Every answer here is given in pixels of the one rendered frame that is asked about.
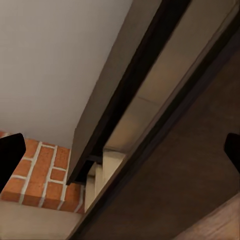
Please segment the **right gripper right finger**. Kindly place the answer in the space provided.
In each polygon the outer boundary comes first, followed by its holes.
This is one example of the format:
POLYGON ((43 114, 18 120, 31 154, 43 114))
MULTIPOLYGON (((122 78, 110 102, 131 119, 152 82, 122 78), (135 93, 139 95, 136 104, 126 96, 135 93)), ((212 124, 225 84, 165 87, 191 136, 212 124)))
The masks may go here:
POLYGON ((240 173, 240 135, 235 133, 229 133, 227 135, 224 151, 235 165, 240 173))

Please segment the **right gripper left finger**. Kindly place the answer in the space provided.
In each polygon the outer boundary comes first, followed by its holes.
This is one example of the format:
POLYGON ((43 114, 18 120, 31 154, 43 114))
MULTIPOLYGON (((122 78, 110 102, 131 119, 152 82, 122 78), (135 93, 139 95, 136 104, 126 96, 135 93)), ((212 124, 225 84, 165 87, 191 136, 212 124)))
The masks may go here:
POLYGON ((0 193, 25 153, 26 143, 21 133, 0 138, 0 193))

